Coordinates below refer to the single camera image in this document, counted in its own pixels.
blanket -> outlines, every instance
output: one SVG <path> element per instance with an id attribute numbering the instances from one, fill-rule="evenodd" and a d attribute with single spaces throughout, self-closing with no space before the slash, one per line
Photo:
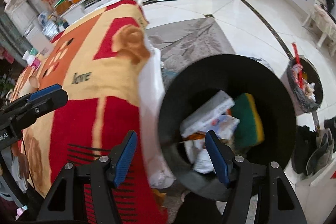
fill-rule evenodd
<path id="1" fill-rule="evenodd" d="M 24 130 L 32 179 L 43 196 L 67 162 L 83 165 L 108 154 L 129 130 L 140 139 L 137 79 L 150 57 L 144 45 L 147 24 L 134 0 L 96 10 L 54 38 L 54 50 L 37 71 L 28 67 L 20 75 L 14 100 L 31 75 L 40 89 L 57 83 L 69 97 L 66 106 Z M 85 195 L 90 204 L 90 187 Z M 124 223 L 166 223 L 167 212 L 147 182 L 141 141 L 113 195 Z M 87 211 L 95 223 L 94 212 Z"/>

black cable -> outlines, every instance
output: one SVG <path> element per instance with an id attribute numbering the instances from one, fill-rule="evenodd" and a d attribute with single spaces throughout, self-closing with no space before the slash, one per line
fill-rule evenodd
<path id="1" fill-rule="evenodd" d="M 23 140 L 23 138 L 21 138 L 21 140 L 22 140 L 22 144 L 23 144 L 23 150 L 25 151 L 25 155 L 27 156 L 26 147 L 25 147 L 25 141 Z M 28 168 L 28 172 L 29 172 L 29 175 L 30 175 L 30 178 L 31 178 L 31 182 L 33 183 L 33 187 L 36 190 L 35 184 L 34 184 L 34 180 L 33 180 L 33 176 L 30 173 L 30 167 Z"/>

pink label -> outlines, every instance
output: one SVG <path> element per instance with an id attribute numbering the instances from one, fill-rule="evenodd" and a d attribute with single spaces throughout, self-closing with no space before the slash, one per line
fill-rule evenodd
<path id="1" fill-rule="evenodd" d="M 33 63 L 30 66 L 34 69 L 38 69 L 40 64 L 41 64 L 41 61 L 38 60 L 37 58 L 35 58 L 35 60 L 33 61 Z"/>

gray rug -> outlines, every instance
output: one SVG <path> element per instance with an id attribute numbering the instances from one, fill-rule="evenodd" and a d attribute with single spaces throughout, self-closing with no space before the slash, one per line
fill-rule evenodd
<path id="1" fill-rule="evenodd" d="M 211 55 L 235 54 L 230 42 L 213 18 L 174 22 L 146 30 L 154 47 L 161 50 L 164 63 L 162 76 L 165 89 L 174 77 L 188 65 Z M 161 192 L 167 193 L 164 206 L 168 209 L 168 223 L 172 223 L 182 204 L 185 187 L 178 181 Z M 254 222 L 257 197 L 251 198 L 246 223 Z"/>

red stick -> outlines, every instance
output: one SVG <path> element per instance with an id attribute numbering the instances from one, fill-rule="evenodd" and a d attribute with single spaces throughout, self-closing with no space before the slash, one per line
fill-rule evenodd
<path id="1" fill-rule="evenodd" d="M 295 52 L 295 59 L 296 59 L 296 63 L 301 65 L 300 63 L 300 58 L 299 58 L 299 54 L 297 52 L 297 47 L 295 43 L 292 43 L 293 48 L 294 48 L 294 52 Z M 298 80 L 299 80 L 299 87 L 302 89 L 303 88 L 303 83 L 302 83 L 302 71 L 299 72 L 298 75 Z"/>

